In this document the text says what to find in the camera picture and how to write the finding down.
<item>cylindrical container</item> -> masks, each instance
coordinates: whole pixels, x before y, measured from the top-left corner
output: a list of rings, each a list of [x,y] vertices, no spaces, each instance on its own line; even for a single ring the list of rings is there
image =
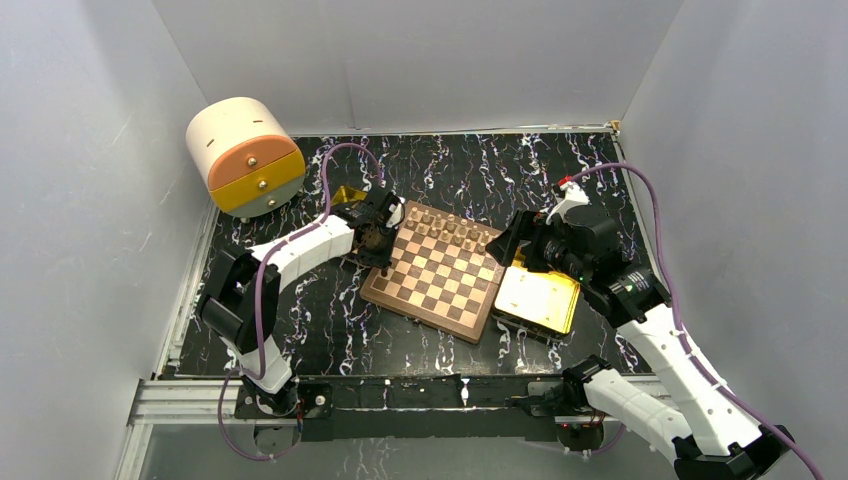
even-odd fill
[[[252,218],[289,201],[303,185],[303,154],[268,108],[235,97],[195,115],[186,145],[224,212]]]

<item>chessboard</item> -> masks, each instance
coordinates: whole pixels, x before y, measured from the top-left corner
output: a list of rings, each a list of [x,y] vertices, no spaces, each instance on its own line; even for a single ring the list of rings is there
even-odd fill
[[[501,232],[407,202],[392,265],[373,269],[363,299],[477,343],[504,268],[486,253]]]

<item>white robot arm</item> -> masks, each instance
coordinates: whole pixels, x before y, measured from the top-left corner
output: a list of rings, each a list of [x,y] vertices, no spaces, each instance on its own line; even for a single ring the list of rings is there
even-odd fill
[[[342,196],[331,215],[286,237],[255,245],[249,250],[229,247],[219,252],[198,300],[198,316],[217,333],[235,354],[242,371],[262,371],[250,383],[270,396],[280,392],[292,377],[271,332],[277,321],[280,293],[298,277],[336,257],[348,256],[365,266],[386,268],[403,217],[403,199],[389,190],[372,186],[358,199]],[[262,279],[256,278],[260,263],[271,256]],[[261,283],[262,336],[257,341],[256,289]]]
[[[621,420],[660,451],[681,479],[762,475],[788,451],[786,445],[717,390],[727,384],[691,339],[692,353],[684,351],[668,292],[650,268],[623,257],[618,228],[604,209],[589,205],[575,184],[563,191],[563,200],[547,213],[517,212],[488,252],[511,265],[521,248],[528,270],[556,270],[578,280],[590,306],[645,358],[679,410],[634,387],[597,356],[564,372],[565,401]],[[698,371],[693,356],[718,385]]]

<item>white panel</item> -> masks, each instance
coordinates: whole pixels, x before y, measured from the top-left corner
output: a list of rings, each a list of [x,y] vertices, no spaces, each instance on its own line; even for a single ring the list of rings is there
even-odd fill
[[[154,0],[212,101],[291,134],[621,118],[682,0]]]
[[[0,24],[0,478],[110,478],[208,205],[205,102],[147,0]]]
[[[253,425],[230,425],[228,430],[236,444],[254,444]],[[607,435],[613,434],[608,428]],[[250,462],[234,457],[217,425],[157,426],[150,445],[143,480],[352,480],[357,472],[362,480],[677,479],[662,455],[648,453],[635,434],[624,435],[612,451],[588,461],[563,455],[558,443],[431,437],[304,442],[285,459]]]
[[[255,98],[289,134],[353,126],[325,2],[153,3],[210,103]]]
[[[679,0],[364,0],[330,10],[358,128],[619,119]]]
[[[689,0],[622,124],[689,331],[825,478],[848,441],[845,25],[841,1]],[[790,457],[767,478],[811,477]]]

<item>purple cable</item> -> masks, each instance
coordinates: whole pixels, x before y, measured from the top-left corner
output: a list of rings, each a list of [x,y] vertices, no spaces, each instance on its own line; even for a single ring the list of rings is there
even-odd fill
[[[254,307],[256,310],[256,314],[254,316],[256,320],[256,343],[259,346],[259,373],[253,372],[247,368],[233,368],[229,370],[227,372],[226,377],[224,377],[224,385],[223,387],[221,387],[221,396],[218,397],[218,427],[221,429],[221,435],[224,437],[224,440],[227,442],[227,445],[229,445],[234,452],[249,460],[273,460],[274,458],[288,453],[289,451],[291,451],[292,448],[296,447],[298,444],[292,445],[291,447],[283,450],[280,453],[267,456],[252,455],[241,450],[238,446],[236,446],[235,443],[233,443],[232,439],[227,434],[227,429],[224,427],[224,393],[227,390],[227,385],[230,382],[230,378],[236,372],[240,372],[244,375],[247,375],[248,377],[254,380],[261,380],[263,377],[265,377],[265,349],[263,348],[263,345],[259,344],[260,339],[265,338],[265,331],[262,328],[262,278],[265,277],[265,268],[268,266],[268,262],[271,260],[271,257],[273,257],[275,253],[279,252],[283,247],[288,245],[289,242],[297,240],[298,238],[306,235],[307,233],[314,231],[316,228],[319,228],[327,220],[327,217],[330,216],[332,197],[330,196],[330,183],[329,181],[327,181],[327,164],[329,163],[330,158],[332,158],[333,154],[341,148],[353,148],[368,155],[374,162],[374,165],[377,167],[377,175],[380,180],[380,183],[383,183],[383,170],[380,167],[380,162],[377,160],[377,157],[375,157],[374,154],[371,153],[367,148],[356,143],[340,143],[338,145],[334,145],[332,148],[330,148],[330,150],[327,151],[327,153],[324,154],[324,159],[321,162],[321,187],[324,192],[324,212],[317,220],[313,221],[303,229],[293,233],[290,237],[284,239],[277,245],[274,245],[274,247],[271,248],[271,250],[269,250],[267,254],[265,254],[265,257],[262,258],[262,262],[259,263],[259,269],[256,271],[256,295],[254,297]]]
[[[677,288],[675,287],[674,282],[672,282],[671,276],[669,275],[668,269],[665,265],[665,257],[663,256],[662,247],[662,230],[660,229],[659,205],[657,203],[656,191],[654,191],[654,187],[653,185],[651,185],[651,182],[648,180],[645,174],[642,173],[641,170],[625,163],[606,163],[603,165],[597,165],[595,167],[589,168],[573,175],[569,182],[577,182],[577,180],[587,177],[595,172],[615,168],[630,171],[637,177],[639,177],[645,184],[645,187],[648,189],[648,193],[651,196],[651,204],[654,210],[654,235],[656,236],[657,264],[663,277],[665,277],[669,294],[671,294],[671,313],[674,319],[674,328],[677,329],[678,332],[683,332],[678,335],[678,337],[680,338],[680,344],[683,346],[683,351],[686,352],[687,355],[691,354],[693,351],[692,345],[689,343],[689,334],[686,332],[686,327],[683,324],[683,319],[680,316],[680,307],[677,302]],[[690,356],[689,359],[692,361],[692,364],[695,365],[695,368],[698,370],[698,372],[700,372],[701,375],[703,375],[703,377],[707,379],[707,382],[709,382],[713,386],[717,386],[720,383],[718,379],[715,378],[709,370],[707,370],[701,360],[699,360],[694,355]],[[722,395],[724,395],[725,398],[730,400],[732,403],[736,404],[737,407],[745,411],[748,415],[754,417],[758,422],[760,422],[764,427],[766,427],[770,432],[772,432],[777,438],[779,438],[781,442],[786,444],[787,447],[789,447],[793,452],[795,452],[795,455],[797,455],[798,458],[800,458],[801,461],[804,462],[804,465],[807,466],[807,468],[810,470],[810,473],[813,474],[813,477],[816,480],[824,480],[824,476],[813,462],[813,459],[810,458],[810,456],[807,455],[807,453],[802,450],[801,447],[799,447],[794,441],[792,441],[792,439],[789,438],[785,433],[781,432],[776,426],[766,420],[762,413],[758,412],[756,409],[754,409],[754,407],[742,401],[742,399],[734,395],[733,392],[731,392],[727,387],[718,386],[718,391]]]
[[[612,450],[612,448],[615,446],[615,444],[618,443],[618,441],[621,440],[621,437],[624,436],[624,432],[626,432],[626,431],[627,431],[627,427],[625,427],[624,424],[622,423],[618,427],[618,431],[615,432],[615,436],[612,437],[612,440],[610,440],[610,443],[604,445],[603,447],[601,447],[597,450],[592,450],[592,455],[602,455],[602,454],[607,453],[610,450]]]

